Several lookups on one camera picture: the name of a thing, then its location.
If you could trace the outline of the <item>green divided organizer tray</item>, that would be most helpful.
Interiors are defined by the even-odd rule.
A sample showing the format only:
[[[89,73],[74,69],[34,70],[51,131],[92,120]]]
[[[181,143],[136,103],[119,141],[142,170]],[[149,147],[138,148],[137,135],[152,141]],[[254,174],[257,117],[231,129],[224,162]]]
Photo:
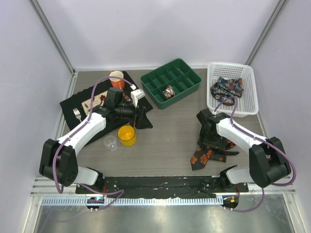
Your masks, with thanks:
[[[143,75],[141,83],[146,94],[158,109],[165,109],[197,91],[202,79],[181,58],[174,59]],[[171,85],[176,95],[167,99],[162,91]]]

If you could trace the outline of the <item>square floral ceramic plate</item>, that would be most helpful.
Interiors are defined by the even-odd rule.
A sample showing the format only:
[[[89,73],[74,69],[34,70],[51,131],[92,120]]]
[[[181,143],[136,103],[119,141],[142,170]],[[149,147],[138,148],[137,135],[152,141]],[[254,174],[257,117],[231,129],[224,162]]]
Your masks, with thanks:
[[[94,110],[97,105],[103,106],[106,96],[107,96],[107,91],[104,91],[100,94],[95,95],[93,98],[92,109]],[[83,108],[83,111],[86,115],[89,114],[90,107],[91,107],[91,99],[88,99],[88,100],[82,102],[82,108]]]

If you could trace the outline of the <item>aluminium frame rail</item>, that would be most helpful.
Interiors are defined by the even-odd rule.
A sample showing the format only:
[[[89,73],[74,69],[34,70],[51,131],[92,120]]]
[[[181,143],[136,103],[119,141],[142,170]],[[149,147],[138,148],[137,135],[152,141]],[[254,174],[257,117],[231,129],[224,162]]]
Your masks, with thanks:
[[[260,194],[261,188],[254,183],[248,183],[248,189],[251,194]],[[74,195],[76,190],[76,185],[70,185],[69,187],[64,187],[63,195]],[[296,194],[296,190],[293,185],[289,185],[286,187],[277,187],[270,185],[264,189],[265,194]],[[51,181],[44,177],[36,177],[31,195],[39,195],[39,196],[57,196],[59,195],[54,181]]]

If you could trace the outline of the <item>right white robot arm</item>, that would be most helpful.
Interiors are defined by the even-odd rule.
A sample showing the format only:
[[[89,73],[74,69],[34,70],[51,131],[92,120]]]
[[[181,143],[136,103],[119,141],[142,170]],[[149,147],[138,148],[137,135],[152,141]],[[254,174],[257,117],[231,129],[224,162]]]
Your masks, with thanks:
[[[214,114],[209,109],[197,114],[201,123],[199,149],[191,158],[193,170],[203,169],[211,158],[225,161],[231,146],[237,145],[249,156],[248,166],[232,166],[221,172],[220,188],[232,191],[239,183],[255,183],[261,188],[280,186],[279,180],[291,174],[282,142],[254,134],[225,113]]]

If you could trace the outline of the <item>clear plastic cup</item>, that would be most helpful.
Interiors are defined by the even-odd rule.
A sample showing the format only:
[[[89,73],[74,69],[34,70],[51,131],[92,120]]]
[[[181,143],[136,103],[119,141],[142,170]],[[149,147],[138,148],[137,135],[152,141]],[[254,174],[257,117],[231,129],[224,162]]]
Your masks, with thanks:
[[[114,136],[107,136],[104,139],[104,146],[110,151],[115,151],[118,148],[117,139]]]

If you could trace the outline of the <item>yellow plastic mug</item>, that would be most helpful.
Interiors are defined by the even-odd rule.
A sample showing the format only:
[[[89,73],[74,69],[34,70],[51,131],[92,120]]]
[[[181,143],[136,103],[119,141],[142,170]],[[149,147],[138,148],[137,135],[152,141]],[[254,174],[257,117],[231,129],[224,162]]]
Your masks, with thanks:
[[[136,131],[130,125],[124,125],[118,130],[118,138],[125,147],[131,147],[136,143]]]

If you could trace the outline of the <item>orange ceramic mug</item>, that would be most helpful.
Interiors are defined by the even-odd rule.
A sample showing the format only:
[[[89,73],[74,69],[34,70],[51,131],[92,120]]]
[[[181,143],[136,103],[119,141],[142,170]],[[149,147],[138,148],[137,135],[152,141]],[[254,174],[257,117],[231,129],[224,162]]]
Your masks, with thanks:
[[[124,89],[125,81],[124,74],[121,71],[111,71],[109,74],[109,80],[112,84],[112,87],[118,89]]]

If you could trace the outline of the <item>silver fork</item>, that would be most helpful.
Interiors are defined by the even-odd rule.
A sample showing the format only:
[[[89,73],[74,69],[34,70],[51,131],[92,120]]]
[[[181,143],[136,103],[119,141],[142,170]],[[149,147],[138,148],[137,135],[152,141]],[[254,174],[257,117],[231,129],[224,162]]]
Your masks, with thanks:
[[[75,118],[76,118],[77,120],[79,120],[79,122],[82,122],[81,113],[80,113],[80,111],[79,111],[77,108],[74,108],[74,109],[73,109],[73,113],[74,113],[74,115],[75,115]]]

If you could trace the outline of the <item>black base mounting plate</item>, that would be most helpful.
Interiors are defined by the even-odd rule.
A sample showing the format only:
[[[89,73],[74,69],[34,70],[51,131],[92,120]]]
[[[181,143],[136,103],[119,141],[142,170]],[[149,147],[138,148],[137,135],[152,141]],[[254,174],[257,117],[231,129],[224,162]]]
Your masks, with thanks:
[[[124,199],[202,199],[249,191],[246,183],[229,184],[223,177],[212,176],[105,177],[98,188],[105,193],[123,189]]]

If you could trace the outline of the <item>white plastic basket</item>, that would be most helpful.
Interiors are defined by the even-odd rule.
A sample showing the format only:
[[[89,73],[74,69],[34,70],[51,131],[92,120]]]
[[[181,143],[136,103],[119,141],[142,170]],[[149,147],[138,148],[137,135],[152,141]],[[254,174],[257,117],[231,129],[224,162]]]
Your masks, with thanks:
[[[237,109],[234,112],[234,117],[245,117],[248,115],[256,115],[259,111],[257,88],[255,82],[254,71],[250,66],[235,64],[212,62],[207,68],[207,107],[213,111],[224,112],[231,114],[233,106],[219,106],[219,101],[211,94],[211,87],[217,80],[222,77],[224,79],[242,80],[242,97],[238,98]]]

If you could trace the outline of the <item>blue floral tie in basket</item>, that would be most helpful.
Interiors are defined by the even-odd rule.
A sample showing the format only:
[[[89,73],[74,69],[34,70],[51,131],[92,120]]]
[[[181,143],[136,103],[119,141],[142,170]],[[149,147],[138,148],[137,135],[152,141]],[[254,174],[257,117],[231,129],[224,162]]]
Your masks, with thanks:
[[[232,106],[235,98],[241,98],[243,93],[242,79],[225,79],[219,77],[214,85],[211,86],[211,95],[223,105]]]

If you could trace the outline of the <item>black orange floral tie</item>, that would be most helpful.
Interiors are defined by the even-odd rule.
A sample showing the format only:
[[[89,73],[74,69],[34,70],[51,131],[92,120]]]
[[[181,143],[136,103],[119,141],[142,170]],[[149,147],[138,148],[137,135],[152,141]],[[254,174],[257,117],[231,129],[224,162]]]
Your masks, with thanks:
[[[236,145],[230,140],[226,142],[225,148],[223,150],[212,147],[211,145],[200,145],[190,159],[192,171],[205,168],[209,160],[226,163],[228,156],[236,156],[239,154],[238,151],[231,150],[235,146]]]

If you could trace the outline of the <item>black cloth placemat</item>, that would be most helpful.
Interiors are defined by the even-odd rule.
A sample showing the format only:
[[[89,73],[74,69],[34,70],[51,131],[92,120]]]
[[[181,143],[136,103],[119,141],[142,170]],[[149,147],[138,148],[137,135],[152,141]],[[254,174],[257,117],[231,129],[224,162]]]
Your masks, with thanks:
[[[110,80],[106,80],[100,82],[95,90],[94,95],[102,96],[105,91],[112,87]],[[67,123],[67,126],[70,130],[73,130],[79,123],[80,120],[76,118],[73,109],[78,109],[81,114],[81,120],[84,120],[87,117],[83,109],[83,102],[90,100],[91,93],[92,93],[93,86],[86,88],[76,94],[73,94],[70,98],[60,102],[60,106],[62,108],[62,112]],[[117,119],[113,123],[107,123],[106,128],[99,133],[97,133],[94,137],[92,137],[88,142],[87,145],[99,140],[100,138],[104,137],[111,131],[121,127],[122,125],[128,123],[127,120],[124,119]]]

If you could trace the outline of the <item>rolled tie in tray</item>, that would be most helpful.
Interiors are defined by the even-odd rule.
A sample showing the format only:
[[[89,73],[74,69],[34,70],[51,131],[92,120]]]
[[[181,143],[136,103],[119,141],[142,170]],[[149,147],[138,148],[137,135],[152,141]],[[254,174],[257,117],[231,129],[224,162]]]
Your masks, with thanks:
[[[176,93],[175,93],[175,91],[171,85],[167,85],[167,87],[162,91],[162,93],[164,94],[164,96],[167,99],[171,99],[176,95]]]

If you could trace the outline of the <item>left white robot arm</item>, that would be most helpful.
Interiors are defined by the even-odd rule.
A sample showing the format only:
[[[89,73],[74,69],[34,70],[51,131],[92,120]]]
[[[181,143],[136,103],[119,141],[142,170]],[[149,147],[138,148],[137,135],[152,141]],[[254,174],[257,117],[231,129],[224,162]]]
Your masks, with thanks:
[[[77,155],[80,150],[107,124],[118,119],[126,119],[137,129],[152,128],[146,116],[145,107],[138,101],[145,96],[142,89],[133,90],[130,94],[132,103],[122,105],[123,90],[110,88],[103,106],[91,110],[89,115],[65,136],[57,140],[48,139],[41,155],[39,173],[55,182],[59,193],[71,184],[84,184],[92,193],[103,189],[103,174],[88,167],[80,167]]]

